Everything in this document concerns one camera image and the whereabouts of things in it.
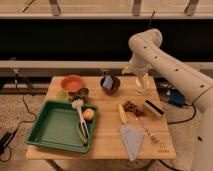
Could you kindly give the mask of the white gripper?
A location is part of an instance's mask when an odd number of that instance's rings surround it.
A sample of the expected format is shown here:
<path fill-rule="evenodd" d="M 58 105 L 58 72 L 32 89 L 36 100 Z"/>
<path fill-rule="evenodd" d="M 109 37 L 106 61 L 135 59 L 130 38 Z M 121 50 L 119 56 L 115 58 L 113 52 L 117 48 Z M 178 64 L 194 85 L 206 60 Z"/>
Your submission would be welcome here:
<path fill-rule="evenodd" d="M 144 76 L 143 83 L 144 83 L 144 90 L 146 91 L 149 87 L 149 75 L 148 75 L 148 64 L 141 59 L 138 58 L 131 58 L 129 63 L 122 69 L 121 73 L 125 74 L 134 74 L 136 76 Z M 138 79 L 136 78 L 136 91 L 141 93 L 141 84 Z"/>

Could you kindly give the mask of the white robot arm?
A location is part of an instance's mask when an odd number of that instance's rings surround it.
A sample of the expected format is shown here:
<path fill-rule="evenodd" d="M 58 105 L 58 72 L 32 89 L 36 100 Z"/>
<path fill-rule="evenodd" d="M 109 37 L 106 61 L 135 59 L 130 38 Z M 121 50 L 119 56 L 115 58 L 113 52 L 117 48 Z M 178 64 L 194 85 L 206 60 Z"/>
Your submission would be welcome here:
<path fill-rule="evenodd" d="M 132 57 L 123 73 L 144 76 L 149 66 L 172 83 L 203 114 L 192 171 L 213 171 L 213 79 L 160 49 L 162 34 L 149 29 L 128 40 Z"/>

